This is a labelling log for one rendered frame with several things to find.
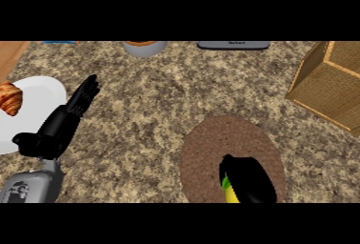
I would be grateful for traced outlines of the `wicker basket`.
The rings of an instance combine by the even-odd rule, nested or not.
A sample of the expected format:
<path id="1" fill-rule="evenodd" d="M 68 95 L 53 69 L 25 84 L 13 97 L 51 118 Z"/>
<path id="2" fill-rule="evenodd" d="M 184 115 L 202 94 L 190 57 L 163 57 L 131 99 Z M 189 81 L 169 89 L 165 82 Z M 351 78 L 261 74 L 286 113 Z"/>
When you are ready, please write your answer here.
<path id="1" fill-rule="evenodd" d="M 284 98 L 360 136 L 360 41 L 314 45 Z"/>

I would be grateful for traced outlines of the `yellow lemon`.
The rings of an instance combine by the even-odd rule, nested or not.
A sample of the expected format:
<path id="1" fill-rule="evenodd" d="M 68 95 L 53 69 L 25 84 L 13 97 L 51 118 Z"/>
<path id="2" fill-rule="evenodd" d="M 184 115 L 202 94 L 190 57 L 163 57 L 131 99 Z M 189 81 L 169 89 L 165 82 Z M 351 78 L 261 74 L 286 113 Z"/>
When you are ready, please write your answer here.
<path id="1" fill-rule="evenodd" d="M 237 203 L 239 199 L 234 193 L 234 190 L 230 185 L 228 178 L 224 177 L 223 179 L 223 191 L 224 191 L 224 202 L 225 203 Z"/>

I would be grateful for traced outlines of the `brown wooden board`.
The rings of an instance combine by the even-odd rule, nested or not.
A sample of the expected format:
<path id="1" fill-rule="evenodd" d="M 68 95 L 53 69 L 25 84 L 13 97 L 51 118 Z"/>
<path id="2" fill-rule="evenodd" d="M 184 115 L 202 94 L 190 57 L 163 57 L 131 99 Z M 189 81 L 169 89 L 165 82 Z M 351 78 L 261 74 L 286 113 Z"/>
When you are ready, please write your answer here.
<path id="1" fill-rule="evenodd" d="M 29 41 L 0 41 L 0 83 L 6 80 Z"/>

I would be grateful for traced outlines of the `white plate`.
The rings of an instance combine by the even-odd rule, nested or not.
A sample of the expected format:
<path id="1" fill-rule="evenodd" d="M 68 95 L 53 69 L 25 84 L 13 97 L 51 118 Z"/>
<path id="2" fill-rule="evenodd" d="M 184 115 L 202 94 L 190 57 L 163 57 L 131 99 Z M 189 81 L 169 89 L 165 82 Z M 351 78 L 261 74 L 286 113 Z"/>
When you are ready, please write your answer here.
<path id="1" fill-rule="evenodd" d="M 31 76 L 14 82 L 22 90 L 22 105 L 14 116 L 0 109 L 0 154 L 17 151 L 13 137 L 19 132 L 35 132 L 50 113 L 68 101 L 62 83 L 48 76 Z"/>

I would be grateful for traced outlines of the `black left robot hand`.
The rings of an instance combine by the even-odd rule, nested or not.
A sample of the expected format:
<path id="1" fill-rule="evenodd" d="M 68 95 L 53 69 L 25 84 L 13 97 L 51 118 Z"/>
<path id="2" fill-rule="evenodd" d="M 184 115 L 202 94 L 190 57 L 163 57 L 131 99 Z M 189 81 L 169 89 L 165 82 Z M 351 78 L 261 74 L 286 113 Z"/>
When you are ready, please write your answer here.
<path id="1" fill-rule="evenodd" d="M 22 155 L 51 160 L 66 150 L 79 119 L 100 91 L 96 79 L 96 74 L 87 77 L 68 103 L 54 109 L 38 131 L 35 133 L 20 132 L 14 135 L 13 142 Z"/>

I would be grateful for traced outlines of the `dark grey flat appliance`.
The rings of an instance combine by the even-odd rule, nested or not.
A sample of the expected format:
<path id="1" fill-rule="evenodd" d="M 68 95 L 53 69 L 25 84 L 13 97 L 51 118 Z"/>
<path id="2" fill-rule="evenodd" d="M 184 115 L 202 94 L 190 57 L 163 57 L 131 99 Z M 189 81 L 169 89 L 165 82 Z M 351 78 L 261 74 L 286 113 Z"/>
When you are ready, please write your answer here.
<path id="1" fill-rule="evenodd" d="M 268 41 L 197 41 L 196 46 L 214 51 L 258 51 L 270 47 Z"/>

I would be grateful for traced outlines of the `brown round placemat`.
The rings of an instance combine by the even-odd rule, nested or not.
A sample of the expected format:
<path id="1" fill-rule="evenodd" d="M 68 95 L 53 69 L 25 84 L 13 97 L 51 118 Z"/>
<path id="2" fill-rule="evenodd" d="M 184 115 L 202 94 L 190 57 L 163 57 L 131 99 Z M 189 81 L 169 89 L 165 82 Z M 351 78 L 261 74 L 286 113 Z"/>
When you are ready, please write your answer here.
<path id="1" fill-rule="evenodd" d="M 224 156 L 252 157 L 274 185 L 277 202 L 284 202 L 284 165 L 279 150 L 261 128 L 231 115 L 211 116 L 186 136 L 180 157 L 183 193 L 193 203 L 224 203 L 220 163 Z"/>

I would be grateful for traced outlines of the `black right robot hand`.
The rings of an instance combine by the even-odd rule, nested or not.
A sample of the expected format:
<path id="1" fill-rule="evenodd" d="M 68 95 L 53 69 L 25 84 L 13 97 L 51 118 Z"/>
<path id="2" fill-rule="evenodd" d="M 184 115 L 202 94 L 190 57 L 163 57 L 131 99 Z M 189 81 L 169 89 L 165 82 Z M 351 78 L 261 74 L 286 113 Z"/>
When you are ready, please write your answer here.
<path id="1" fill-rule="evenodd" d="M 224 156 L 220 163 L 220 182 L 228 178 L 237 203 L 274 203 L 277 195 L 270 177 L 252 157 Z"/>

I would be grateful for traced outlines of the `brown croissant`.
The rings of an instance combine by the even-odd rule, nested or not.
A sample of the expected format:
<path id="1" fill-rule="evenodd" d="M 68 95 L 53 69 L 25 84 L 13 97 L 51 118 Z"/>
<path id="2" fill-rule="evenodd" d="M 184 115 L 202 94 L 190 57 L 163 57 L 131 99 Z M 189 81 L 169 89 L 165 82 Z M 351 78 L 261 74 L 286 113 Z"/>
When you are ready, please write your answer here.
<path id="1" fill-rule="evenodd" d="M 22 90 L 12 82 L 0 84 L 0 109 L 9 116 L 16 116 L 22 106 Z"/>

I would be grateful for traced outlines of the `grey cup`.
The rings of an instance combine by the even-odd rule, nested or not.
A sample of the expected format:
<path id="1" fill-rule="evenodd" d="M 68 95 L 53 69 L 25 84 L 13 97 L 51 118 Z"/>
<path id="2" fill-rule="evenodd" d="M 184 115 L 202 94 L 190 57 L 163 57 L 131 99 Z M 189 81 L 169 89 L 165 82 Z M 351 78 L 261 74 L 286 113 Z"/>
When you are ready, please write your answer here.
<path id="1" fill-rule="evenodd" d="M 163 49 L 166 41 L 124 41 L 124 49 L 134 57 L 150 57 Z"/>

